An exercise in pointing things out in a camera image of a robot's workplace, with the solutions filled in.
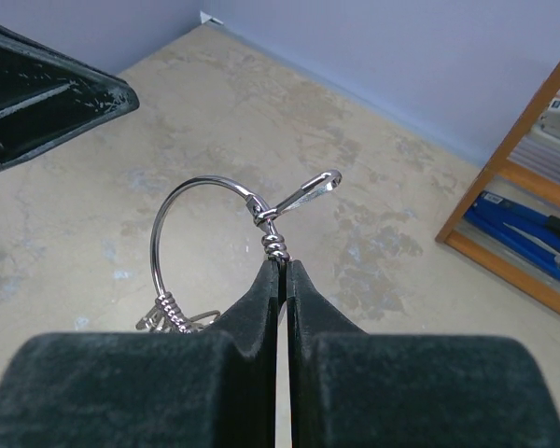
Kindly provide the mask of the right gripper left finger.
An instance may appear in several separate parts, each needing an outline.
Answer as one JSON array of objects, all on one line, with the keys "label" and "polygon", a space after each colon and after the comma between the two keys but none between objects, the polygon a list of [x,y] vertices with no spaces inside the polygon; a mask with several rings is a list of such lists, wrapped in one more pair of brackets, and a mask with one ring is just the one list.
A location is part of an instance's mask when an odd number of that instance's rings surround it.
[{"label": "right gripper left finger", "polygon": [[0,447],[271,447],[280,272],[209,328],[47,333],[0,381]]}]

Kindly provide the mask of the large metal keyring with clips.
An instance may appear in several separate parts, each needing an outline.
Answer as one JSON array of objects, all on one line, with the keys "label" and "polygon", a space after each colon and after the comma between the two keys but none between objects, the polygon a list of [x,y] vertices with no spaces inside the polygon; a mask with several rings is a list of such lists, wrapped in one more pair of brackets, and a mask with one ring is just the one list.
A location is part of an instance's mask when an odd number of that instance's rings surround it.
[{"label": "large metal keyring with clips", "polygon": [[245,254],[259,250],[261,259],[270,260],[284,268],[291,261],[285,237],[275,225],[280,216],[310,203],[316,198],[338,188],[343,180],[340,171],[328,169],[301,184],[295,191],[274,206],[270,206],[254,190],[246,185],[221,175],[198,175],[175,187],[162,202],[150,231],[149,269],[155,291],[155,298],[149,310],[139,318],[135,328],[150,333],[195,334],[218,322],[222,316],[219,310],[211,310],[188,315],[183,310],[180,300],[164,281],[161,266],[161,238],[166,218],[181,196],[198,187],[220,188],[238,196],[245,207],[245,214],[257,230],[257,241],[249,233],[244,243],[224,244],[222,253],[230,254],[237,250],[237,255],[230,255],[230,261],[240,261]]}]

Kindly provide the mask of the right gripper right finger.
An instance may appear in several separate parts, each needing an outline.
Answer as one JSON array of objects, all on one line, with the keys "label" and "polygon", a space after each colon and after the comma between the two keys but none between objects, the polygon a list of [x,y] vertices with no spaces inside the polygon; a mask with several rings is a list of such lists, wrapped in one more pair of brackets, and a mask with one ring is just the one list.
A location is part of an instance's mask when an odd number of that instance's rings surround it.
[{"label": "right gripper right finger", "polygon": [[500,336],[369,334],[286,271],[297,447],[560,447],[538,364]]}]

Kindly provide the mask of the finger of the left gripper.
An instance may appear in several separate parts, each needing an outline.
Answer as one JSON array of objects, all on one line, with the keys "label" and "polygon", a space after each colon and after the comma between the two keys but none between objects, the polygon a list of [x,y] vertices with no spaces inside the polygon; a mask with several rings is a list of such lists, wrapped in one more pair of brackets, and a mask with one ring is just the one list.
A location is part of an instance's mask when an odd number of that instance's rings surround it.
[{"label": "finger of the left gripper", "polygon": [[0,172],[138,106],[123,79],[0,25]]}]

